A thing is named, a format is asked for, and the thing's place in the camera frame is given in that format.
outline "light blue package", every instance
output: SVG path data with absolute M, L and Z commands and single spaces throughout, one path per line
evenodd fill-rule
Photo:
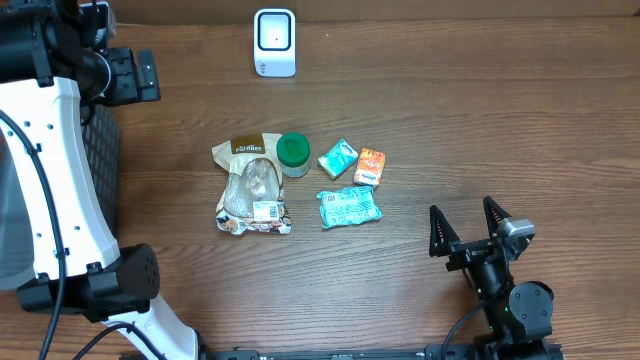
M 323 191 L 318 193 L 318 199 L 321 199 L 320 215 L 325 229 L 362 224 L 382 217 L 382 212 L 373 201 L 371 186 Z
M 335 179 L 353 165 L 357 159 L 358 153 L 344 139 L 340 139 L 326 155 L 318 158 L 318 163 L 332 179 Z

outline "blue packet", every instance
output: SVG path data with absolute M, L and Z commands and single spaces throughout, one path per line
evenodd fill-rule
M 324 229 L 362 224 L 382 217 L 382 212 L 373 201 L 371 186 L 322 191 L 318 193 L 318 199 L 321 201 L 320 215 Z
M 344 139 L 340 139 L 326 155 L 318 158 L 318 163 L 329 173 L 332 179 L 335 179 L 342 175 L 357 159 L 358 152 L 353 150 Z

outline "orange and white packet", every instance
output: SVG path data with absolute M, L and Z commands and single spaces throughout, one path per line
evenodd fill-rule
M 380 185 L 382 169 L 384 168 L 384 153 L 363 148 L 358 160 L 353 182 L 360 185 L 370 185 L 374 188 Z

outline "barcode label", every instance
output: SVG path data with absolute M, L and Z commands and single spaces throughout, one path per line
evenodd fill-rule
M 278 220 L 278 203 L 275 201 L 256 201 L 253 203 L 253 221 Z

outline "wooden table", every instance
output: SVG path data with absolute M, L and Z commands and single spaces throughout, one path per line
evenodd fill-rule
M 256 76 L 253 29 L 121 27 L 154 50 L 163 99 L 115 110 L 122 130 L 122 246 L 153 246 L 161 291 L 214 349 L 418 348 L 477 304 L 428 256 L 428 208 L 463 240 L 486 236 L 482 197 L 528 216 L 511 269 L 556 294 L 551 342 L 568 359 L 640 352 L 640 21 L 637 18 L 300 24 L 298 74 Z M 384 217 L 322 231 L 314 166 L 285 179 L 294 230 L 233 237 L 215 225 L 227 174 L 211 147 L 301 131 L 312 155 L 340 138 L 384 151 Z M 0 296 L 0 358 L 33 359 L 48 316 Z M 51 359 L 98 331 L 62 318 Z M 486 332 L 482 316 L 454 342 Z M 88 359 L 132 348 L 110 335 Z

